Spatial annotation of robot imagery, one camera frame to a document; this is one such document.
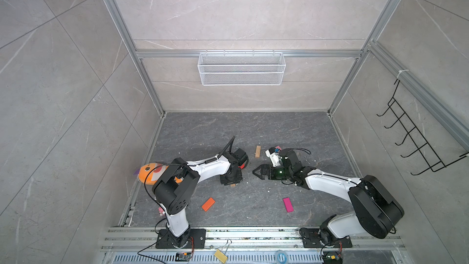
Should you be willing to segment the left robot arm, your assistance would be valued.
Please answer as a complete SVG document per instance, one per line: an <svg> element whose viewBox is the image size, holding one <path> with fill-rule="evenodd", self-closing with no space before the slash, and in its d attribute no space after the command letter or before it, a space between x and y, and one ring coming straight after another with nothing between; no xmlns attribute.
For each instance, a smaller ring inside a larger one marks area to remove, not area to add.
<svg viewBox="0 0 469 264"><path fill-rule="evenodd" d="M169 164L150 163L140 168L138 177L150 198L165 212L167 233L181 246L189 238L190 225L186 218L188 206L197 185L219 177L222 185L242 181L242 170L249 158L242 149L232 151L235 137L214 157L198 161L176 158Z"/></svg>

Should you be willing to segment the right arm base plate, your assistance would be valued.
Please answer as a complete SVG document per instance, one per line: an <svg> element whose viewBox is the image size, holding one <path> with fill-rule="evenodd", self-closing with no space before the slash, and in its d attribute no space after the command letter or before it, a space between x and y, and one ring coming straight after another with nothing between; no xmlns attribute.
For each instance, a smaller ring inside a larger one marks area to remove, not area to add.
<svg viewBox="0 0 469 264"><path fill-rule="evenodd" d="M304 248L351 248L350 237L337 238L328 229L306 228L299 229Z"/></svg>

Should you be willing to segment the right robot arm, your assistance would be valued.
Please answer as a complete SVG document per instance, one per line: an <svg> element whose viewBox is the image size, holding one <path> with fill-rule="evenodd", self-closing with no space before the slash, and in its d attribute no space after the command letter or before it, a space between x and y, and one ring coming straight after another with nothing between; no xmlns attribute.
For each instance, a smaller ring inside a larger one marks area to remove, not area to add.
<svg viewBox="0 0 469 264"><path fill-rule="evenodd" d="M383 239L395 233L395 226L404 216L404 209L375 177L343 177L315 167L303 166L295 149L272 147L266 155L271 164L260 165L253 174L264 180L290 181L291 184L322 191L352 204L353 210L328 217L317 229L300 228L304 245L334 246L340 240L361 233Z"/></svg>

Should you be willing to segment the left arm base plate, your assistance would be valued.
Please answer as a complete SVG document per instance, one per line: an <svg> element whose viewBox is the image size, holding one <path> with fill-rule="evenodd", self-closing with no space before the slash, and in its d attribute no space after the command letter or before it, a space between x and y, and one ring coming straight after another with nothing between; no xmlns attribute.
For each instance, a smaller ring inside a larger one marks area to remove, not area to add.
<svg viewBox="0 0 469 264"><path fill-rule="evenodd" d="M203 249L206 241L205 229L189 228L181 236L176 237L169 229L161 229L155 244L156 249Z"/></svg>

